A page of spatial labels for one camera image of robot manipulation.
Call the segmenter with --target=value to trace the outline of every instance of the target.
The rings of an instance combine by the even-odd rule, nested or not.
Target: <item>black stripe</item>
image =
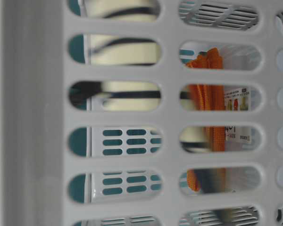
[[[181,142],[183,148],[209,148],[208,142]]]
[[[120,38],[120,39],[115,39],[112,41],[107,42],[106,44],[95,48],[92,50],[92,54],[97,54],[101,52],[104,48],[114,46],[114,45],[122,45],[122,44],[132,44],[132,43],[155,43],[151,39],[138,39],[138,38]]]
[[[139,64],[125,64],[125,65],[120,65],[120,66],[152,66],[155,63],[139,63]]]
[[[190,100],[190,93],[188,93],[188,92],[181,92],[180,93],[180,99],[181,100]]]
[[[144,90],[144,91],[127,91],[127,92],[113,92],[110,93],[109,98],[126,98],[126,99],[140,99],[140,98],[161,98],[160,91],[158,90]],[[180,99],[190,99],[188,92],[181,92]]]
[[[155,15],[155,10],[151,7],[135,7],[135,8],[126,8],[117,12],[110,13],[104,18],[109,19],[115,16],[124,16],[124,15],[134,15],[134,14],[148,14]]]

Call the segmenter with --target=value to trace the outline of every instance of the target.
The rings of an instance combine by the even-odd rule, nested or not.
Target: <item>perforated plastic panel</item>
[[[182,1],[179,15],[187,24],[237,30],[247,30],[258,22],[254,8],[206,0]]]
[[[150,198],[161,189],[161,179],[153,171],[92,173],[90,177],[91,203]]]
[[[119,136],[104,136],[104,132],[122,131]],[[107,155],[154,154],[161,146],[161,135],[150,127],[92,127],[91,157]]]
[[[276,225],[275,213],[283,203],[276,172],[283,165],[277,132],[283,111],[277,92],[283,87],[276,55],[283,35],[275,15],[283,0],[243,0],[258,11],[258,25],[248,31],[188,26],[178,15],[178,0],[160,0],[161,14],[151,24],[80,18],[66,0],[0,0],[0,226],[71,226],[82,220],[153,215],[162,225],[178,225],[189,211],[255,206],[258,226]],[[223,0],[222,4],[241,4]],[[74,62],[69,40],[79,33],[146,37],[156,40],[162,58],[152,67],[91,66]],[[252,45],[262,55],[251,71],[194,70],[179,60],[186,41]],[[78,81],[151,81],[159,85],[162,102],[151,112],[83,112],[68,100]],[[178,100],[189,83],[243,84],[262,96],[253,112],[187,112]],[[188,125],[253,126],[261,145],[253,152],[190,155],[178,141]],[[81,126],[149,125],[161,131],[164,145],[153,156],[79,158],[68,147],[70,133]],[[232,194],[187,197],[178,181],[190,168],[252,166],[261,181],[256,190]],[[163,188],[152,199],[80,205],[70,199],[73,177],[93,171],[153,170]]]

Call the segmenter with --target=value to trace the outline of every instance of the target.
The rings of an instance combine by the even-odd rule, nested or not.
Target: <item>orange fabric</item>
[[[217,48],[210,49],[206,56],[198,55],[196,60],[186,64],[190,68],[223,69],[223,60]],[[223,86],[213,85],[189,85],[191,100],[198,110],[201,111],[223,111],[225,110]],[[204,128],[213,152],[225,151],[225,128]],[[225,189],[225,169],[218,170],[222,174],[221,189]],[[191,190],[199,191],[200,184],[193,170],[187,171],[187,183]]]

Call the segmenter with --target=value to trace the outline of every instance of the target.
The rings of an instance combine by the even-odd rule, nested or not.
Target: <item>product label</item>
[[[250,88],[238,88],[225,92],[226,111],[250,111]],[[225,137],[227,141],[243,144],[251,143],[251,128],[240,126],[226,126]]]

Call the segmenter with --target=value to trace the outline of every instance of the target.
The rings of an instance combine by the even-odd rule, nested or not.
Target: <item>white label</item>
[[[250,111],[250,88],[238,88],[225,92],[226,111]],[[226,126],[225,137],[227,141],[251,144],[251,128],[240,126]]]

